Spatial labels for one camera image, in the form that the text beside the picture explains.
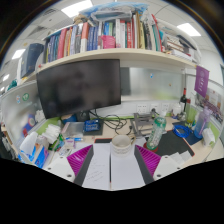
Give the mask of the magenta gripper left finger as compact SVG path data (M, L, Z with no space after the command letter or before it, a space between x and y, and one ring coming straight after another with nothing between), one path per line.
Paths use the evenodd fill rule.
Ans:
M45 170L81 186L94 155L93 146L86 146L68 157L59 156Z

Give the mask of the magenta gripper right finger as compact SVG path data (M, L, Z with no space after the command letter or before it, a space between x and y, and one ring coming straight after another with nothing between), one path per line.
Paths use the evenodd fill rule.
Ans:
M135 146L134 155L145 184L180 170L180 166L170 156L159 156L139 145Z

